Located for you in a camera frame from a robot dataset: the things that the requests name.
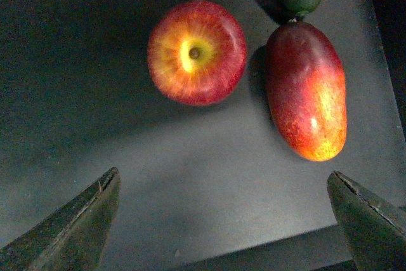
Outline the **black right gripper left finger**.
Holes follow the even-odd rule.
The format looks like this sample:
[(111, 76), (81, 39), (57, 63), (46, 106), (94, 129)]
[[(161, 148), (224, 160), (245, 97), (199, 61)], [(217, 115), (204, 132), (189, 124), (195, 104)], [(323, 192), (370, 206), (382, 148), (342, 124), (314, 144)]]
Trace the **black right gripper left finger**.
[(119, 207), (117, 168), (1, 248), (1, 270), (98, 270)]

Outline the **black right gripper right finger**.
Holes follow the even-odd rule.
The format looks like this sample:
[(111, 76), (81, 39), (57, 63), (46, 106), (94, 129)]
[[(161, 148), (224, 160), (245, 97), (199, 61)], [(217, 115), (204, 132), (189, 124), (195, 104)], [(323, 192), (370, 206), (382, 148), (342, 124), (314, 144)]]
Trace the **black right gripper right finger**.
[(358, 270), (405, 270), (405, 211), (334, 171), (327, 191)]

